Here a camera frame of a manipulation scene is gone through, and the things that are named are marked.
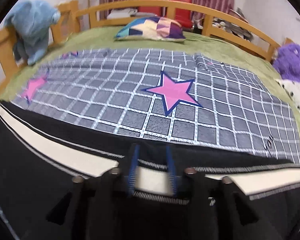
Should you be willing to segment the red chair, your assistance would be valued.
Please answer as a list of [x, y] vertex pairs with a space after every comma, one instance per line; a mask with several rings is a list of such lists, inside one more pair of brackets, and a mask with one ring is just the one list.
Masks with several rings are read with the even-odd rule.
[[[172, 0], [177, 2], [185, 2], [185, 3], [191, 3], [192, 0]], [[176, 9], [175, 10], [175, 16], [174, 19], [181, 24], [181, 26], [185, 29], [192, 29], [193, 23], [190, 19], [191, 12], [189, 10], [185, 9]]]
[[161, 7], [146, 7], [146, 6], [141, 6], [138, 7], [138, 12], [145, 12], [145, 13], [152, 13], [157, 16], [162, 15], [162, 8]]

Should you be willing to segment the purple plush toy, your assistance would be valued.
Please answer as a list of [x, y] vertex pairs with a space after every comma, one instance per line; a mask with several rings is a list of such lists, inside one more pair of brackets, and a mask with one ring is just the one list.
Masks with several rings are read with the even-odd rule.
[[273, 67], [281, 79], [300, 82], [300, 45], [289, 43], [281, 46], [277, 50]]

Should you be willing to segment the green fleece bedspread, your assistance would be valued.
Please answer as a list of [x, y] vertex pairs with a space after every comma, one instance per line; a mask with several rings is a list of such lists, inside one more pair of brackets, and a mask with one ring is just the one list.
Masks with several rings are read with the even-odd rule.
[[[219, 39], [209, 38], [198, 34], [186, 34], [186, 40], [183, 42], [172, 41], [153, 41], [153, 40], [115, 40], [114, 36], [119, 31], [117, 27], [93, 28], [78, 34], [72, 34], [69, 39], [59, 45], [54, 46], [51, 54], [45, 56], [34, 66], [26, 66], [17, 72], [17, 79], [9, 83], [8, 87], [0, 93], [0, 113], [7, 110], [8, 106], [15, 106], [26, 114], [36, 113], [18, 107], [12, 101], [16, 94], [21, 90], [23, 85], [33, 77], [38, 68], [59, 56], [64, 54], [83, 51], [97, 50], [103, 48], [109, 49], [163, 49], [168, 51], [178, 51], [189, 55], [202, 54], [210, 59], [237, 66], [246, 69], [262, 81], [269, 92], [279, 98], [282, 102], [287, 103], [293, 111], [296, 120], [298, 132], [300, 135], [300, 111], [294, 105], [286, 91], [276, 82], [279, 78], [277, 71], [259, 57], [252, 56], [245, 51], [221, 41]], [[52, 117], [36, 113], [39, 116], [51, 119]]]

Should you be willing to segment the colourful geometric pillow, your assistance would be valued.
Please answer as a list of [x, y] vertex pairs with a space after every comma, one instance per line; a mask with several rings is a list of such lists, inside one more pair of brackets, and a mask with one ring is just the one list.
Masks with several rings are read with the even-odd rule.
[[114, 36], [116, 40], [154, 40], [183, 42], [186, 37], [180, 23], [175, 20], [151, 16], [137, 18]]

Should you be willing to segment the blue plush toy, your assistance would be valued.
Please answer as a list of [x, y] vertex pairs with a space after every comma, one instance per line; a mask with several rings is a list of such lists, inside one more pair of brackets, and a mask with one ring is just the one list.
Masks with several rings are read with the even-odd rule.
[[46, 1], [15, 5], [4, 20], [4, 26], [13, 26], [17, 35], [13, 46], [15, 60], [24, 60], [29, 66], [38, 62], [47, 52], [50, 26], [60, 18], [60, 11]]

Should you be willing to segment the grey checked star blanket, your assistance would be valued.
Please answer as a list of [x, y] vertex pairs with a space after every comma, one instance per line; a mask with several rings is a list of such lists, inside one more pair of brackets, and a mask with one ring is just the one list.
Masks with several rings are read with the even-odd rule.
[[98, 131], [300, 164], [293, 111], [254, 73], [163, 49], [74, 51], [42, 64], [12, 101]]

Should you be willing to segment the white black-dotted pillow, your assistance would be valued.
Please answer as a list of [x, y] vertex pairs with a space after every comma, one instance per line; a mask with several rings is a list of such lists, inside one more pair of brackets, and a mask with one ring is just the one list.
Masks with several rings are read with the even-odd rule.
[[276, 82], [286, 91], [297, 109], [300, 111], [300, 82], [287, 79], [276, 79]]

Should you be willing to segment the black pants with white stripe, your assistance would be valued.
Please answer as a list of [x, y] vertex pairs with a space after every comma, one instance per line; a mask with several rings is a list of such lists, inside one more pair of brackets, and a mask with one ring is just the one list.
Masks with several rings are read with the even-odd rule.
[[0, 113], [0, 239], [300, 239], [300, 164], [113, 135], [8, 106]]

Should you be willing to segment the wooden bed frame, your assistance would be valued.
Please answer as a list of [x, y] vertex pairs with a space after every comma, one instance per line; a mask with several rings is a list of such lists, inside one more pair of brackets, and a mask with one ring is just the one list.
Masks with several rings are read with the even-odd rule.
[[[141, 6], [164, 8], [166, 10], [167, 17], [170, 19], [174, 18], [175, 10], [177, 8], [189, 10], [191, 12], [202, 13], [205, 16], [202, 35], [207, 37], [215, 36], [222, 38], [232, 44], [238, 45], [239, 48], [255, 56], [265, 59], [266, 61], [270, 61], [274, 55], [274, 51], [280, 47], [280, 45], [268, 35], [248, 24], [247, 22], [240, 20], [239, 18], [201, 5], [172, 0], [126, 0], [104, 3], [82, 10], [78, 8], [77, 0], [61, 3], [57, 5], [57, 9], [61, 12], [61, 18], [56, 25], [52, 26], [52, 45], [56, 46], [61, 44], [68, 38], [69, 35], [79, 33], [81, 31], [79, 18], [84, 15], [88, 15], [89, 17], [89, 28], [126, 25], [131, 22], [133, 18], [124, 17], [110, 20], [99, 20], [97, 18], [97, 13], [100, 11], [108, 11], [110, 9]], [[212, 22], [214, 18], [223, 19], [229, 23], [233, 23], [245, 30], [250, 31], [260, 39], [264, 40], [264, 42], [267, 42], [269, 44], [268, 49], [264, 50], [261, 47], [252, 44], [251, 42], [222, 30], [221, 28], [213, 27]], [[20, 66], [15, 62], [12, 53], [12, 48], [16, 40], [17, 36], [13, 27], [4, 27], [0, 29], [0, 63], [5, 74], [5, 78], [0, 81], [0, 93], [6, 88], [11, 78], [20, 69]]]

